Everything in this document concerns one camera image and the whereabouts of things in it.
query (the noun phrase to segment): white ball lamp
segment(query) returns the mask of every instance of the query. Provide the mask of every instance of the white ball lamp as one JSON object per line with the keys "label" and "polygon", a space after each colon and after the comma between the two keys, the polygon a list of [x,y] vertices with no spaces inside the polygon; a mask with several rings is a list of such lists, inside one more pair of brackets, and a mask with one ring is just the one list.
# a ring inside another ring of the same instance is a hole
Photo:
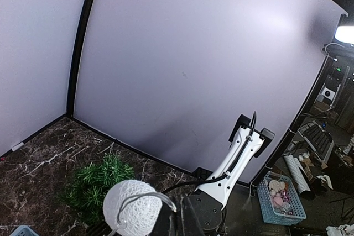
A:
{"label": "white ball lamp", "polygon": [[122,181],[114,185],[103,202],[103,214],[112,233],[121,236],[146,236],[155,226],[162,201],[173,211],[175,204],[157,193],[149,184],[137,180]]}

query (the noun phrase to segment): dark marble surface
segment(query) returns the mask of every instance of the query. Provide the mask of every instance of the dark marble surface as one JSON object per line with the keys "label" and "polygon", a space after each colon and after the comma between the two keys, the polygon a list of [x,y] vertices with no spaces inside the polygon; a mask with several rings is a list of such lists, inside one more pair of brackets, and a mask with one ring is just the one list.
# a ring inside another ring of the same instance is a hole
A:
{"label": "dark marble surface", "polygon": [[[22,224],[40,236],[86,235],[76,213],[58,195],[76,169],[100,162],[105,153],[118,155],[134,168],[138,180],[158,191],[192,180],[63,118],[0,161],[0,235],[10,235]],[[191,189],[180,188],[174,193]]]}

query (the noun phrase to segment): light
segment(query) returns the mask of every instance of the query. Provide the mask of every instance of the light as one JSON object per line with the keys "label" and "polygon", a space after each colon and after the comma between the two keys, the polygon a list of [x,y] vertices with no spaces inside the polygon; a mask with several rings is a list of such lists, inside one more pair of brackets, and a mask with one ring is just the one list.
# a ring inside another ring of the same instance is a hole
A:
{"label": "light", "polygon": [[354,44],[354,26],[339,26],[334,38],[342,43]]}

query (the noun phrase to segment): blue basket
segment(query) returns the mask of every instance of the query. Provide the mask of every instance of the blue basket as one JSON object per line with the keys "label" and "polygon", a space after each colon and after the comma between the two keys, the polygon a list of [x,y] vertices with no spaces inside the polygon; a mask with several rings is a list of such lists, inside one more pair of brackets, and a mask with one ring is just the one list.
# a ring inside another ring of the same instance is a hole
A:
{"label": "blue basket", "polygon": [[19,226],[10,236],[39,236],[29,228],[29,226],[21,225]]}
{"label": "blue basket", "polygon": [[[272,180],[283,181],[288,183],[289,203],[291,204],[291,210],[293,211],[293,215],[280,214],[274,210],[268,189],[268,183]],[[299,196],[290,178],[280,174],[269,172],[264,177],[263,181],[258,185],[257,193],[259,203],[261,204],[264,222],[290,226],[298,224],[300,221],[306,219],[306,214],[303,205],[300,202]]]}

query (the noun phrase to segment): green plant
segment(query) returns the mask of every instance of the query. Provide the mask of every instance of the green plant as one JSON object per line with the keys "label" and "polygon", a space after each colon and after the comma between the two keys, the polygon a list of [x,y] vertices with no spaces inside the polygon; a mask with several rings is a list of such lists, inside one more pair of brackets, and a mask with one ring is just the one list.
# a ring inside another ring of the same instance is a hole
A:
{"label": "green plant", "polygon": [[123,180],[133,178],[133,168],[115,155],[105,155],[100,164],[91,163],[75,172],[63,200],[78,211],[81,221],[92,225],[103,220],[102,206],[108,190]]}

